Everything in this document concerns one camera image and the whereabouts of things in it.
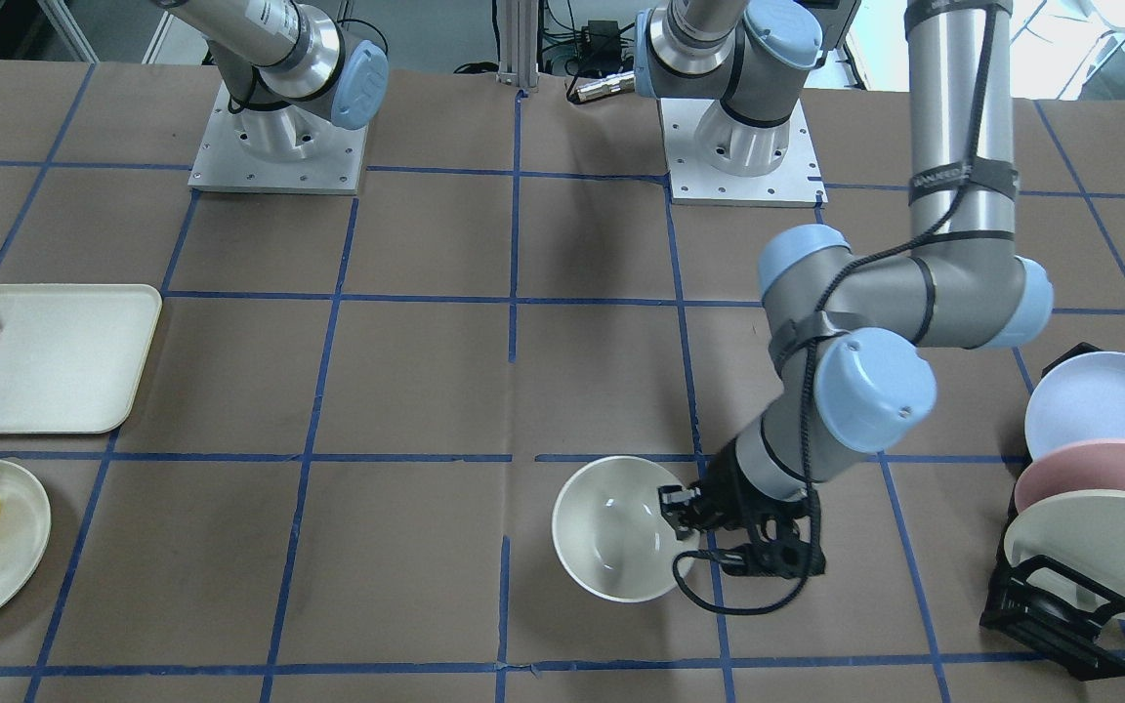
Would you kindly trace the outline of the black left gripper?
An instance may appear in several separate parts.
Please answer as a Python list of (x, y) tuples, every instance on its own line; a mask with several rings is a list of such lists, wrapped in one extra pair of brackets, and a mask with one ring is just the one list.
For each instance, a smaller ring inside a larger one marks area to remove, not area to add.
[(825, 573), (821, 548), (801, 535), (799, 525), (813, 514), (816, 502), (806, 495), (788, 501), (767, 497), (746, 479), (734, 454), (711, 458), (694, 485), (657, 488), (662, 519), (678, 540), (705, 531), (741, 531), (744, 543), (716, 549), (724, 575), (793, 579)]

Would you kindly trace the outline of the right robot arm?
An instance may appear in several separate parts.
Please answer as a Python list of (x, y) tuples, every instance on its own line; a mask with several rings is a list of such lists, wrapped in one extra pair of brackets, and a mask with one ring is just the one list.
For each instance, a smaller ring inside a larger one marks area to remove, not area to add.
[(104, 434), (129, 418), (197, 195), (317, 206), (282, 243), (326, 243), (387, 94), (380, 46), (310, 4), (165, 1), (222, 88), (204, 134), (184, 97), (111, 93), (111, 67), (0, 62), (0, 434)]

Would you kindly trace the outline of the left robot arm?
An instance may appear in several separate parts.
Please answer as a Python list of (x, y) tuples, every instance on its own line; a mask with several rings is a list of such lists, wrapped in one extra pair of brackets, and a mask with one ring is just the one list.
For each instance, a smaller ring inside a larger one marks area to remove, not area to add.
[(788, 228), (758, 260), (770, 359), (784, 391), (692, 486), (662, 486), (678, 540), (746, 530), (718, 556), (731, 575), (824, 570), (798, 520), (814, 487), (894, 447), (937, 397), (921, 348), (1022, 346), (1048, 324), (1053, 286), (1015, 246), (1009, 1), (911, 1), (912, 235), (857, 256), (838, 229)]

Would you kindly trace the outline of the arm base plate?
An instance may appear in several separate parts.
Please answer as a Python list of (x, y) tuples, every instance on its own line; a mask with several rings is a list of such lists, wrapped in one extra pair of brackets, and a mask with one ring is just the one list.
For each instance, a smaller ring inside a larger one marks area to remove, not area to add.
[(187, 184), (204, 192), (354, 196), (369, 129), (341, 129), (287, 106), (237, 107), (220, 85)]
[(771, 128), (736, 123), (716, 100), (662, 99), (670, 199), (809, 208), (829, 200), (801, 103)]

